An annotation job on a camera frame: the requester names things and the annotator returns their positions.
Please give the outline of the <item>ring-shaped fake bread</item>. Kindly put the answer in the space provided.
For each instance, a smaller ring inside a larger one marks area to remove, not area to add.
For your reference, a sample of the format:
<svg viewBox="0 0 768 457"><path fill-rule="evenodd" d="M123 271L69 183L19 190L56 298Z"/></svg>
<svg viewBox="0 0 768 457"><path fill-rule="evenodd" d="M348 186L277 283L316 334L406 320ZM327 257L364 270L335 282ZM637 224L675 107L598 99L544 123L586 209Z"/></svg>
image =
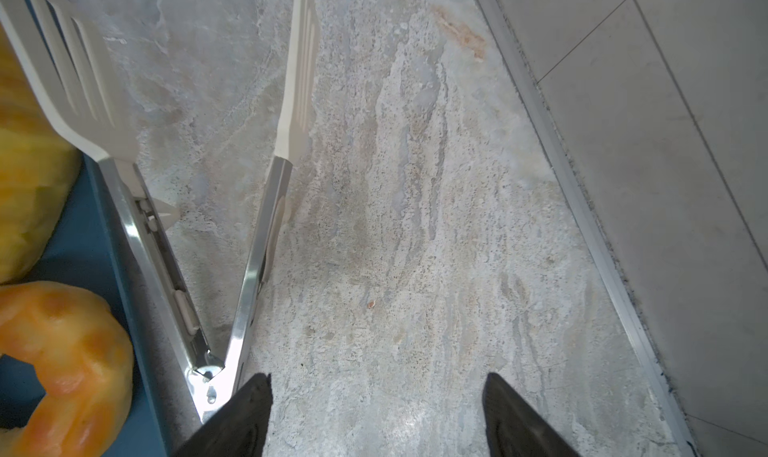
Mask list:
<svg viewBox="0 0 768 457"><path fill-rule="evenodd" d="M105 299L50 281L1 288L1 353L35 369L45 395L4 456L101 456L132 403L134 351Z"/></svg>

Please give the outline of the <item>teal tray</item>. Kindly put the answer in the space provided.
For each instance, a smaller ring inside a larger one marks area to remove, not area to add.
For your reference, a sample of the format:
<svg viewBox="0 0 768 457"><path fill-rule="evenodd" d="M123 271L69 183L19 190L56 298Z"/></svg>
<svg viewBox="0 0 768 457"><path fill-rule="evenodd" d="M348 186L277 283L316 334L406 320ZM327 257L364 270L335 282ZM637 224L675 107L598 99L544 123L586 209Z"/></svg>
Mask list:
<svg viewBox="0 0 768 457"><path fill-rule="evenodd" d="M108 454L167 456L145 308L134 294L140 275L121 220L148 192L105 42L67 0L1 0L1 22L44 115L82 155L62 218L30 278L83 287L107 301L130 334L136 360L131 410Z"/></svg>

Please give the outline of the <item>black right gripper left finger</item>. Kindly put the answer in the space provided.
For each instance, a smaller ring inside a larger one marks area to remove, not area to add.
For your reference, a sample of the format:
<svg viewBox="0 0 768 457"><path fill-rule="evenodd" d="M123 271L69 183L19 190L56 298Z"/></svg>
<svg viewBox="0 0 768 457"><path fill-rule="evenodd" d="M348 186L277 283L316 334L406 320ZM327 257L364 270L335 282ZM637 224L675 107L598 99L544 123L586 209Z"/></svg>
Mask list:
<svg viewBox="0 0 768 457"><path fill-rule="evenodd" d="M272 405L271 375L255 374L174 456L261 457Z"/></svg>

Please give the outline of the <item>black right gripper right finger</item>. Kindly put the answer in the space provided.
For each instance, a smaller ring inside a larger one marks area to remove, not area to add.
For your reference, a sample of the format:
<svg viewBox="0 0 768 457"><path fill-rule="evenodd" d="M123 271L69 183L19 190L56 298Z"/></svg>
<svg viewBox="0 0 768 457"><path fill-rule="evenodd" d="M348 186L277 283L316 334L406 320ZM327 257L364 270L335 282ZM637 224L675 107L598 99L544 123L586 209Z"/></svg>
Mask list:
<svg viewBox="0 0 768 457"><path fill-rule="evenodd" d="M486 377L482 406L491 456L579 456L498 373Z"/></svg>

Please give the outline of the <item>yellow striped fake croissant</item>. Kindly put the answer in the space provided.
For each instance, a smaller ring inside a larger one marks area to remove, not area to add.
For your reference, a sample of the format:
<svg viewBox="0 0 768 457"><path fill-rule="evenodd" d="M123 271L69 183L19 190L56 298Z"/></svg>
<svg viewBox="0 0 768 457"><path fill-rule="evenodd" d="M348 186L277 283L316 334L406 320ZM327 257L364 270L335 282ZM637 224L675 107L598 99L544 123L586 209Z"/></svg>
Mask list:
<svg viewBox="0 0 768 457"><path fill-rule="evenodd" d="M1 35L1 282L24 277L43 255L78 177L81 153L44 115Z"/></svg>

